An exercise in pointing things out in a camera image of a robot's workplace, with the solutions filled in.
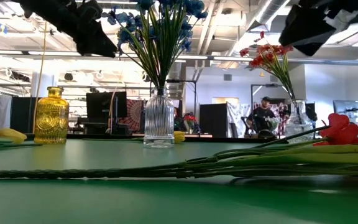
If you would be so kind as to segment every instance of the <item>green tabletop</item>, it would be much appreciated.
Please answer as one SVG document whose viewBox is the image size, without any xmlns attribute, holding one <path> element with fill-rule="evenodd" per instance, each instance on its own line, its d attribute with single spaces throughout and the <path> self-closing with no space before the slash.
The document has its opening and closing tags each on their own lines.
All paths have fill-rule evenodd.
<svg viewBox="0 0 358 224">
<path fill-rule="evenodd" d="M 252 144 L 68 140 L 0 151 L 2 169 L 154 166 Z M 0 223 L 358 223 L 358 182 L 287 179 L 0 180 Z"/>
</svg>

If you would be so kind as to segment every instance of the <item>ceiling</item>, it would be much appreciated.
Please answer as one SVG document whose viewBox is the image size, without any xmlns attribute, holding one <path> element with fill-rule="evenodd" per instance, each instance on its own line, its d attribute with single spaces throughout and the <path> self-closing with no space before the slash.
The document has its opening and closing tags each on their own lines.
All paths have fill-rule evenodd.
<svg viewBox="0 0 358 224">
<path fill-rule="evenodd" d="M 125 0 L 105 1 L 99 0 L 104 11 L 109 12 L 114 5 L 119 5 L 117 11 L 131 12 L 138 14 L 134 7 L 134 2 L 125 2 Z M 266 39 L 271 44 L 278 43 L 280 31 L 283 29 L 286 15 L 292 4 L 296 1 L 289 1 L 285 7 L 282 7 L 277 16 L 272 19 L 270 31 L 266 33 Z M 247 15 L 254 12 L 259 5 L 259 0 L 223 0 L 223 1 L 204 1 L 205 9 L 212 12 L 207 19 L 191 22 L 195 23 L 193 28 L 192 51 L 193 55 L 227 55 L 227 52 L 237 47 L 247 47 L 254 43 L 254 39 L 259 36 L 258 29 L 246 32 Z M 23 10 L 18 3 L 6 0 L 0 0 L 0 24 L 7 28 L 7 32 L 1 32 L 0 28 L 0 50 L 36 50 L 40 51 L 44 45 L 44 34 L 46 32 L 47 51 L 75 52 L 75 43 L 71 37 L 57 31 L 56 27 L 48 24 L 47 30 L 44 30 L 45 21 L 36 15 L 26 19 L 23 16 Z M 106 18 L 101 19 L 103 31 L 108 37 L 117 43 L 116 33 L 119 26 L 110 25 Z M 348 30 L 336 34 L 328 41 L 324 48 L 318 51 L 314 58 L 332 58 L 332 59 L 357 59 L 358 47 L 352 47 L 347 44 L 341 45 L 341 41 L 349 36 L 358 33 L 358 24 L 351 25 Z M 290 58 L 305 58 L 300 52 L 292 52 Z M 88 60 L 87 58 L 59 57 L 56 59 L 46 59 L 49 67 L 58 68 L 60 74 L 59 85 L 81 85 L 98 86 L 103 89 L 124 89 L 137 88 L 131 90 L 129 95 L 132 98 L 146 99 L 149 96 L 149 83 L 144 82 L 144 73 L 142 69 L 134 62 L 122 58 L 115 60 Z M 185 79 L 186 71 L 182 69 L 186 66 L 194 66 L 194 63 L 179 61 L 172 68 L 169 79 Z M 19 72 L 31 80 L 33 71 L 39 70 L 37 59 L 20 56 L 0 56 L 0 83 L 18 83 L 29 85 L 29 82 L 16 80 L 10 75 L 10 71 Z M 66 73 L 72 73 L 77 78 L 73 81 L 65 80 Z M 89 88 L 66 88 L 64 94 L 67 98 L 83 97 Z M 183 85 L 171 85 L 169 87 L 172 98 L 181 98 Z M 12 95 L 29 95 L 30 87 L 27 86 L 9 86 L 0 87 L 0 93 Z"/>
</svg>

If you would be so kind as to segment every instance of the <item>black shirt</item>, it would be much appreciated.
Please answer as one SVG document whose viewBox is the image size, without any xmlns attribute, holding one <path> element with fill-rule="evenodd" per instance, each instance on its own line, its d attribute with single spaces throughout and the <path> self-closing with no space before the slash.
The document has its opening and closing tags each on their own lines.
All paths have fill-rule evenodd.
<svg viewBox="0 0 358 224">
<path fill-rule="evenodd" d="M 270 124 L 265 120 L 265 118 L 274 118 L 275 115 L 270 108 L 263 109 L 258 107 L 254 109 L 252 114 L 248 116 L 248 120 L 252 121 L 252 116 L 254 117 L 254 128 L 257 132 L 265 129 L 269 129 Z"/>
</svg>

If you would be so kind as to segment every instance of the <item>patterned fabric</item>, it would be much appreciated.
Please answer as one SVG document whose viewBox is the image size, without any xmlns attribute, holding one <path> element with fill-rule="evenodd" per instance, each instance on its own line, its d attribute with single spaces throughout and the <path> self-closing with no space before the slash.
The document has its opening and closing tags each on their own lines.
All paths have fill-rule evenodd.
<svg viewBox="0 0 358 224">
<path fill-rule="evenodd" d="M 243 138 L 246 133 L 246 125 L 241 120 L 241 117 L 247 117 L 249 111 L 249 104 L 231 104 L 227 102 L 227 137 L 233 137 L 230 123 L 236 124 L 237 134 L 239 138 Z"/>
<path fill-rule="evenodd" d="M 128 117 L 119 118 L 119 122 L 122 124 L 128 124 L 130 130 L 139 131 L 140 115 L 142 113 L 142 106 L 143 106 L 142 100 L 127 99 Z"/>
<path fill-rule="evenodd" d="M 254 102 L 254 109 L 256 109 L 258 107 L 260 107 L 260 104 Z M 289 118 L 289 116 L 287 114 L 285 114 L 284 112 L 288 110 L 288 105 L 286 105 L 284 103 L 280 103 L 279 105 L 271 104 L 270 109 L 273 111 L 273 114 L 276 116 L 276 118 L 281 119 L 281 122 L 275 131 L 279 135 L 284 135 L 285 124 L 287 123 L 287 120 Z"/>
</svg>

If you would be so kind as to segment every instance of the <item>man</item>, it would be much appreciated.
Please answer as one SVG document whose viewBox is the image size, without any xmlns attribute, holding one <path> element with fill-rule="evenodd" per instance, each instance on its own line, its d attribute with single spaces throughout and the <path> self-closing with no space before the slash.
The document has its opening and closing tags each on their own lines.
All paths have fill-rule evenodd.
<svg viewBox="0 0 358 224">
<path fill-rule="evenodd" d="M 255 124 L 253 125 L 255 131 L 258 133 L 261 130 L 269 129 L 270 124 L 265 119 L 274 118 L 274 113 L 270 110 L 270 98 L 265 96 L 262 99 L 260 107 L 253 110 L 253 112 L 247 118 L 247 124 L 252 126 L 252 117 L 254 118 Z"/>
</svg>

